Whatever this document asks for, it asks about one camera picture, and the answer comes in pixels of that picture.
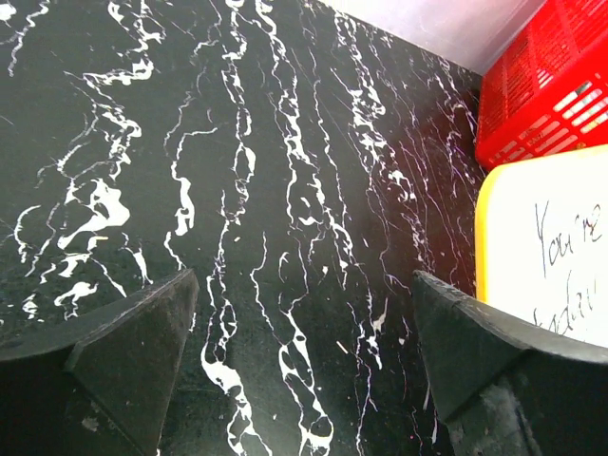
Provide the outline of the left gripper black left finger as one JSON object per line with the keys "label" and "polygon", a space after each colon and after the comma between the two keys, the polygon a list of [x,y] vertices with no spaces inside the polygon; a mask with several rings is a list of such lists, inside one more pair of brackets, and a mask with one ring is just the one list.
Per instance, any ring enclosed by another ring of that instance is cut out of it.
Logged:
{"label": "left gripper black left finger", "polygon": [[2,454],[157,454],[199,289],[180,271],[2,342]]}

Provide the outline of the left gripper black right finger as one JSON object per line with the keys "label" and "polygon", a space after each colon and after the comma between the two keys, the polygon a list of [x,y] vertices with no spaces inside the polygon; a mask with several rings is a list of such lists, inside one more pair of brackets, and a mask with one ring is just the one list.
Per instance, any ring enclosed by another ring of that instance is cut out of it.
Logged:
{"label": "left gripper black right finger", "polygon": [[412,303],[457,455],[604,455],[607,350],[494,309],[427,272]]}

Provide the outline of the white board yellow frame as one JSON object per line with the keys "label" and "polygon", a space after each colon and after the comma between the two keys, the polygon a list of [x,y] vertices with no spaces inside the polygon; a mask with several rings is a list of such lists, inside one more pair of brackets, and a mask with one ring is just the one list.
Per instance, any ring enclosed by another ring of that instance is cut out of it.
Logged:
{"label": "white board yellow frame", "polygon": [[606,346],[606,146],[494,168],[478,196],[474,234],[479,301]]}

